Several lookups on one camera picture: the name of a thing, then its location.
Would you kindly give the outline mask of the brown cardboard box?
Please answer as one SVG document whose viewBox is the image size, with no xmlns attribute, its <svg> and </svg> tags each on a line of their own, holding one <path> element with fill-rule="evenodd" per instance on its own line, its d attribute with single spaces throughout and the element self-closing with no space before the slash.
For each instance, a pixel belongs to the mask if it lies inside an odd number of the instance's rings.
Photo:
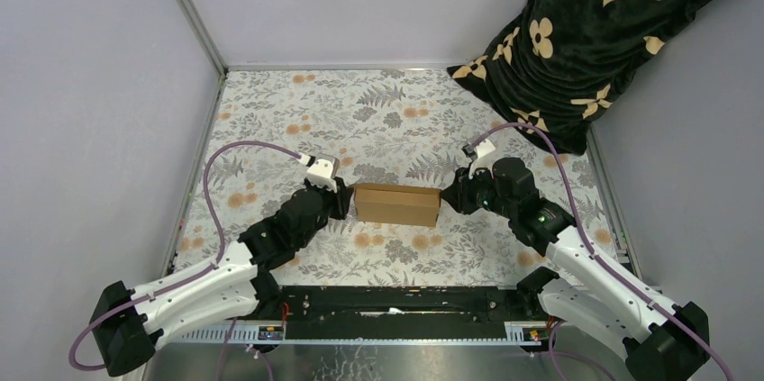
<svg viewBox="0 0 764 381">
<path fill-rule="evenodd" d="M 433 228 L 441 210 L 441 190 L 360 183 L 354 186 L 354 205 L 361 222 Z"/>
</svg>

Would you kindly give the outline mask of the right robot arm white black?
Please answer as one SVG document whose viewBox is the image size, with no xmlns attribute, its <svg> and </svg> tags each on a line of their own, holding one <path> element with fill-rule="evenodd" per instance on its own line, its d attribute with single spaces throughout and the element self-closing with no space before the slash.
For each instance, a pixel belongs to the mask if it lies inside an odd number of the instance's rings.
<svg viewBox="0 0 764 381">
<path fill-rule="evenodd" d="M 545 313 L 569 322 L 623 359 L 636 380 L 688 380 L 710 358 L 708 317 L 643 283 L 580 235 L 577 220 L 541 196 L 517 158 L 491 168 L 458 168 L 441 198 L 454 211 L 504 217 L 515 238 L 579 281 L 579 292 L 549 268 L 537 268 L 516 296 L 525 318 Z"/>
</svg>

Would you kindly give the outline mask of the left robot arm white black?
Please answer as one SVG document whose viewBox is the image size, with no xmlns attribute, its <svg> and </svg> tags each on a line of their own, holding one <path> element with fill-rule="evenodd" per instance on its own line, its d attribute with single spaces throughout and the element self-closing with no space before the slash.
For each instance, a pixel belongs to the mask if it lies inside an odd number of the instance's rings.
<svg viewBox="0 0 764 381">
<path fill-rule="evenodd" d="M 294 192 L 231 242 L 221 259 L 132 289 L 121 281 L 107 286 L 91 316 L 107 374 L 132 372 L 174 339 L 212 323 L 274 315 L 281 291 L 272 270 L 292 260 L 331 219 L 348 215 L 353 189 L 341 179 L 336 183 L 336 191 L 306 185 Z"/>
</svg>

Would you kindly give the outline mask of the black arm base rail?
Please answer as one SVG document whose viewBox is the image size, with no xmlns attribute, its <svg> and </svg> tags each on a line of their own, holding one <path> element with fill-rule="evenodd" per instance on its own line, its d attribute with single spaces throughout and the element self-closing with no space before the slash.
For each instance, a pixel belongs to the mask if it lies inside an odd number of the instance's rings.
<svg viewBox="0 0 764 381">
<path fill-rule="evenodd" d="M 517 322 L 541 327 L 548 337 L 555 325 L 529 291 L 514 286 L 285 286 L 270 308 L 257 309 L 243 319 L 283 328 L 329 328 L 343 322 L 376 329 L 398 326 L 404 331 Z"/>
</svg>

